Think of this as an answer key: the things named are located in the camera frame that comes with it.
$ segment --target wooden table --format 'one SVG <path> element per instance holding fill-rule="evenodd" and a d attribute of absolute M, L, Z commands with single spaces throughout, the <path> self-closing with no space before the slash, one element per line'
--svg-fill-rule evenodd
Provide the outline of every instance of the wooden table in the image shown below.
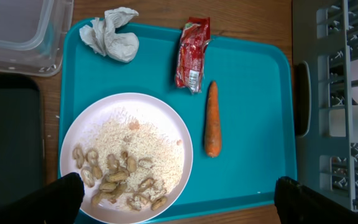
<path fill-rule="evenodd" d="M 272 44 L 292 62 L 291 0 L 75 0 L 73 24 L 90 17 L 104 17 L 104 11 L 120 6 L 139 12 L 134 22 L 180 29 L 189 16 L 210 17 L 211 32 Z M 62 74 L 34 77 L 44 96 L 46 181 L 57 178 L 58 115 Z M 222 213 L 173 223 L 280 223 L 274 205 Z"/>

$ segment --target red plastic wrapper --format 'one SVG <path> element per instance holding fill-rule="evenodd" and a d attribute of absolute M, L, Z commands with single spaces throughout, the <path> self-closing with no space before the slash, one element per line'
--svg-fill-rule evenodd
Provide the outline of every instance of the red plastic wrapper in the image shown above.
<path fill-rule="evenodd" d="M 180 37 L 177 73 L 177 87 L 188 87 L 192 93 L 201 93 L 204 75 L 204 54 L 211 40 L 209 18 L 190 17 Z"/>

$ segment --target dish rack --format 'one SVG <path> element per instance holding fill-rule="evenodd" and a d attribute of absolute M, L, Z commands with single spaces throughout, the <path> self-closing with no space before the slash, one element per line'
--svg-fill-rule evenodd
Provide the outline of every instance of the dish rack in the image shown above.
<path fill-rule="evenodd" d="M 298 180 L 358 212 L 351 97 L 358 80 L 352 82 L 350 74 L 351 61 L 357 59 L 358 0 L 293 1 Z M 329 112 L 343 109 L 346 136 L 332 137 Z"/>

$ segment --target clear plastic container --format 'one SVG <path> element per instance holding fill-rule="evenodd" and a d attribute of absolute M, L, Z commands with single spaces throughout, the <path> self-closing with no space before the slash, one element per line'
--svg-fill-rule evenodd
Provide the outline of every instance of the clear plastic container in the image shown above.
<path fill-rule="evenodd" d="M 0 71 L 56 74 L 72 15 L 73 0 L 0 0 Z"/>

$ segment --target uncooked white rice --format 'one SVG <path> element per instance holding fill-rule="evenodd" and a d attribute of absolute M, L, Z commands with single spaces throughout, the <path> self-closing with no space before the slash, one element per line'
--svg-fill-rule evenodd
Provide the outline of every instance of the uncooked white rice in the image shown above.
<path fill-rule="evenodd" d="M 99 166 L 104 174 L 109 172 L 107 156 L 114 154 L 120 164 L 126 167 L 126 161 L 122 159 L 121 152 L 126 150 L 128 156 L 132 156 L 138 164 L 137 170 L 127 178 L 127 191 L 137 191 L 139 184 L 148 177 L 155 179 L 158 188 L 166 189 L 169 194 L 179 183 L 183 172 L 184 152 L 181 140 L 168 139 L 159 134 L 158 129 L 151 123 L 137 124 L 136 119 L 127 119 L 120 123 L 114 118 L 108 119 L 100 127 L 98 134 L 89 142 L 89 146 L 99 153 Z M 152 160 L 153 168 L 139 167 L 139 159 Z M 144 192 L 153 196 L 152 189 Z M 117 207 L 127 210 L 126 198 L 132 194 L 124 194 L 117 201 Z"/>

